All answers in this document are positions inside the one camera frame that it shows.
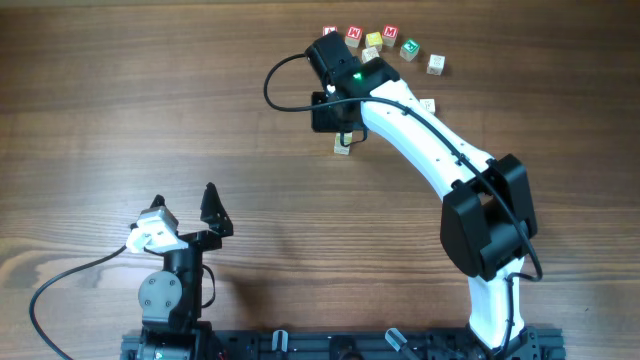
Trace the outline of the blue sided block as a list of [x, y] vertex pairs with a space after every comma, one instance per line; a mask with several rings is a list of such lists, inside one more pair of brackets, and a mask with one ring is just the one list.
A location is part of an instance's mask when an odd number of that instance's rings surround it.
[[362, 50], [361, 59], [363, 63], [367, 63], [375, 58], [379, 58], [379, 51], [375, 47], [369, 47]]

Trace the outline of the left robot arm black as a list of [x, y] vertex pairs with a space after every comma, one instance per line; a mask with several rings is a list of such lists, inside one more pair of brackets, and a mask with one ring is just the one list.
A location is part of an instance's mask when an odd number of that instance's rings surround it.
[[139, 287], [142, 330], [138, 336], [122, 339], [122, 359], [228, 357], [212, 325], [201, 319], [202, 310], [213, 304], [202, 300], [203, 277], [212, 273], [203, 263], [203, 254], [220, 249], [222, 239], [233, 234], [233, 224], [213, 183], [206, 185], [200, 210], [200, 220], [207, 228], [180, 234], [179, 221], [158, 195], [132, 227], [127, 248], [161, 257], [163, 267]]

